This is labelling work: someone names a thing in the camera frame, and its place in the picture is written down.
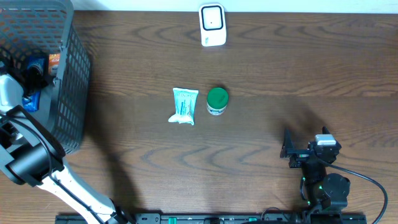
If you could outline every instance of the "orange package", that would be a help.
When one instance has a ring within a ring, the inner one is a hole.
[[[49,75],[56,76],[58,64],[60,63],[60,54],[49,55]]]

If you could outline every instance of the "black square outline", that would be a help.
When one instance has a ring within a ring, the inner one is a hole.
[[[220,9],[220,17],[221,17],[221,27],[220,27],[220,28],[206,29],[206,27],[205,27],[205,18],[203,17],[203,10],[204,10],[205,8],[208,8],[208,7],[217,7],[217,8]],[[205,7],[203,7],[203,8],[201,9],[200,12],[201,12],[201,23],[202,23],[202,26],[203,26],[203,28],[204,28],[205,31],[220,30],[220,29],[222,29],[222,28],[224,27],[223,10],[221,9],[220,6],[205,6]]]

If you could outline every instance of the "green lid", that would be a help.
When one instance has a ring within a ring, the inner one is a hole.
[[[222,109],[228,104],[228,93],[223,88],[214,88],[207,95],[207,103],[214,109]]]

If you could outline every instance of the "white rectangular device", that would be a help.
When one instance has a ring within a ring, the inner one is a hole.
[[[224,7],[205,4],[199,9],[201,44],[204,47],[223,45],[226,42]]]

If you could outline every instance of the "wire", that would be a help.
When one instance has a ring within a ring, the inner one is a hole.
[[[271,209],[280,211],[280,213],[286,218],[286,221],[289,220],[289,219],[287,218],[287,216],[282,212],[282,210],[279,209],[279,208],[277,208],[277,207],[269,207],[269,208],[265,209],[265,210],[262,212],[262,214],[261,214],[261,220],[264,220],[264,215],[265,215],[266,213],[268,213],[268,211],[271,210]]]
[[[342,168],[342,167],[338,167],[338,166],[335,166],[335,165],[331,165],[331,164],[329,164],[329,163],[327,163],[327,162],[321,160],[316,154],[315,154],[315,157],[318,159],[318,161],[319,161],[320,163],[322,163],[322,164],[325,165],[325,166],[328,166],[328,167],[331,167],[331,168],[334,168],[334,169],[338,169],[338,170],[344,171],[344,172],[346,172],[346,173],[353,174],[353,175],[355,175],[355,176],[357,176],[357,177],[363,178],[363,179],[365,179],[365,180],[368,180],[368,181],[372,182],[373,184],[375,184],[376,186],[378,186],[378,187],[381,189],[381,191],[383,192],[383,195],[384,195],[383,208],[381,209],[380,214],[377,216],[377,218],[372,222],[372,224],[378,223],[378,222],[380,221],[381,217],[384,215],[384,212],[385,212],[386,209],[387,209],[388,195],[387,195],[387,192],[386,192],[386,190],[384,189],[384,187],[383,187],[379,182],[373,180],[373,179],[370,178],[370,177],[366,177],[365,175],[359,174],[359,173],[354,172],[354,171],[349,170],[349,169],[345,169],[345,168]]]
[[[100,217],[97,215],[98,213],[94,212],[90,206],[87,206],[84,202],[82,202],[76,195],[74,195],[73,193],[71,193],[64,185],[62,185],[57,179],[55,179],[52,176],[52,171],[53,171],[53,167],[52,167],[52,160],[51,160],[51,152],[50,152],[50,148],[49,146],[45,143],[45,141],[43,140],[43,138],[37,134],[37,132],[35,130],[33,130],[31,127],[29,127],[28,125],[10,117],[4,114],[0,113],[0,117],[5,118],[9,121],[12,121],[13,123],[16,123],[20,126],[22,126],[23,128],[25,128],[26,130],[28,130],[30,133],[32,133],[35,137],[37,137],[37,139],[40,141],[40,143],[43,145],[43,147],[46,150],[47,153],[47,159],[49,160],[49,178],[57,185],[59,186],[63,191],[65,191],[65,193],[67,193],[67,195],[69,195],[72,199],[76,200],[81,206],[83,206],[87,211],[89,211],[94,217],[95,219],[100,223],[100,224],[104,224],[104,222],[102,221],[102,219],[100,219]]]

